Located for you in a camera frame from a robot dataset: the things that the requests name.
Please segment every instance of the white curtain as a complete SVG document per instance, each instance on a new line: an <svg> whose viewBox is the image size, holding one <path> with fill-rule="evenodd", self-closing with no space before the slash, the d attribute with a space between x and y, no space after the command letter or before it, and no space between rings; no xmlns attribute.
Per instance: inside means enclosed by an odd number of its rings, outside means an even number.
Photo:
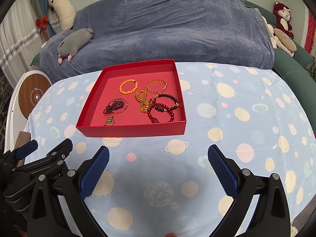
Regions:
<svg viewBox="0 0 316 237"><path fill-rule="evenodd" d="M16 0L0 25L0 66L12 87L41 50L35 19L30 0Z"/></svg>

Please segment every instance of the red tray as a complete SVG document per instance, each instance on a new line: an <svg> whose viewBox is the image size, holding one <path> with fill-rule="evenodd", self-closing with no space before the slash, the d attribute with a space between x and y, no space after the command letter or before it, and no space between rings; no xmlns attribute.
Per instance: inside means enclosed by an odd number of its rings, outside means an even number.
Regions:
<svg viewBox="0 0 316 237"><path fill-rule="evenodd" d="M167 89L164 93L173 95L180 103L179 108L173 111L174 121L167 122L170 120L169 113L152 109L152 116L161 122L152 123L147 113L140 112L140 102L135 100L135 93L124 95L119 92L121 83L127 79L135 79L138 82L138 90L147 90L147 84L153 79L165 80ZM134 83L126 83L123 90L132 90L134 86ZM152 90L160 91L163 87L163 83L150 85ZM147 92L146 100L155 95ZM121 114L113 115L114 125L104 126L109 115L104 115L103 110L111 100L117 98L125 99L128 108ZM167 97L157 98L157 102L168 107L174 106L174 102ZM185 125L182 92L174 60L156 60L104 68L87 98L76 127L87 137L143 137L184 134Z"/></svg>

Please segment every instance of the bracelet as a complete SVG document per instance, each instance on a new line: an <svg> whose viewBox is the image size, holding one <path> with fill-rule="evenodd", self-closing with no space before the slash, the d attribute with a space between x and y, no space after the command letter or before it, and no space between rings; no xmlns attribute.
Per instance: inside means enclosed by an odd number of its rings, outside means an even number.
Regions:
<svg viewBox="0 0 316 237"><path fill-rule="evenodd" d="M128 82L134 82L134 83L135 83L135 87L134 87L131 91L124 92L124 91L122 90L122 88L123 88L123 86L124 86L126 83L128 83ZM130 93L135 92L135 91L137 90L137 88L138 88L138 83L137 83L137 81L134 80L134 79L128 79L128 80L124 81L124 82L120 85L120 87L119 87L119 92L122 93L122 94L130 94Z"/></svg>
<svg viewBox="0 0 316 237"><path fill-rule="evenodd" d="M171 110L176 110L176 109L180 106L178 100L177 100L175 97L173 97L171 94L166 94L166 93L160 93L159 95L156 95L154 98L151 98L151 99L149 100L149 102L150 102L150 103L156 103L156 99L157 99L158 97L167 97L167 98L173 100L174 103L175 103L175 106L171 107L171 108L170 108Z"/></svg>
<svg viewBox="0 0 316 237"><path fill-rule="evenodd" d="M139 90L135 93L135 99L137 101L140 102L140 107L139 107L139 110L140 112L147 112L148 108L149 108L149 101L146 101L146 97L147 97L147 91L146 90Z"/></svg>
<svg viewBox="0 0 316 237"><path fill-rule="evenodd" d="M126 104L126 108L123 111L113 112L113 111L116 111L116 110L123 108L125 104ZM108 114L108 113L121 114L124 111L126 111L127 107L128 107L128 103L126 100L121 99L121 98L114 99L114 100L110 101L109 104L105 107L103 114Z"/></svg>
<svg viewBox="0 0 316 237"><path fill-rule="evenodd" d="M108 116L106 120L106 124L104 126L112 126L114 125L114 116Z"/></svg>
<svg viewBox="0 0 316 237"><path fill-rule="evenodd" d="M149 117L149 119L151 120L152 123L160 123L157 118L154 118L154 117L151 115L151 112L150 112L151 109L152 109L153 107L157 106L157 105L158 105L157 103L151 104L151 105L149 106L148 111L147 111L147 115L148 115L148 117ZM171 108L169 108L169 107L166 106L166 105L163 105L163 107L164 107L164 110L166 110L166 111L170 114L170 120L169 120L168 122L173 122L173 120L174 120L174 113L172 112Z"/></svg>
<svg viewBox="0 0 316 237"><path fill-rule="evenodd" d="M149 86L153 83L157 83L157 82L160 82L160 83L164 83L165 84L165 87L161 89L161 92L165 91L166 88L167 88L167 82L162 80L162 79L154 79L152 81L150 81L148 84L147 84L147 90L148 92L151 92L151 93L158 93L158 91L155 91L155 90L151 90L149 89Z"/></svg>

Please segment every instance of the light blue bedsheet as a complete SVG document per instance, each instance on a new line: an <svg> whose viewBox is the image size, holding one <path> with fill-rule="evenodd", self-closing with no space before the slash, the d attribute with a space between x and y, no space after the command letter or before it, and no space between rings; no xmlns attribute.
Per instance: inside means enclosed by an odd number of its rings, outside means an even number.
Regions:
<svg viewBox="0 0 316 237"><path fill-rule="evenodd" d="M176 66L187 117L184 135L81 134L75 125L99 71L59 81L45 93L29 117L27 129L39 148L26 162L44 157L68 137L74 150L66 162L77 169L106 145L109 164L85 202L109 237L170 232L205 237L232 201L207 160L208 147L216 143L240 168L260 176L278 173L295 218L316 193L316 141L290 88L271 70L202 62Z"/></svg>

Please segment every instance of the gold chain bracelet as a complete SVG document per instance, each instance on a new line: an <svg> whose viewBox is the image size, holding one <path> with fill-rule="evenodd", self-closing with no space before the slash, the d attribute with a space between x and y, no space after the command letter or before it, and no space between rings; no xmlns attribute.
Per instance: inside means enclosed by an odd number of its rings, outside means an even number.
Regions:
<svg viewBox="0 0 316 237"><path fill-rule="evenodd" d="M163 92L163 91L165 91L165 90L167 89L167 82L166 82L166 81L164 81L163 79L154 79L154 80L150 81L150 82L147 84L147 90L148 90L148 92L151 92L151 93L158 93L158 91L149 89L149 86L150 86L151 84L157 83L157 82L159 82L159 83L164 83L164 84L165 84L165 87L161 89L161 92Z"/></svg>

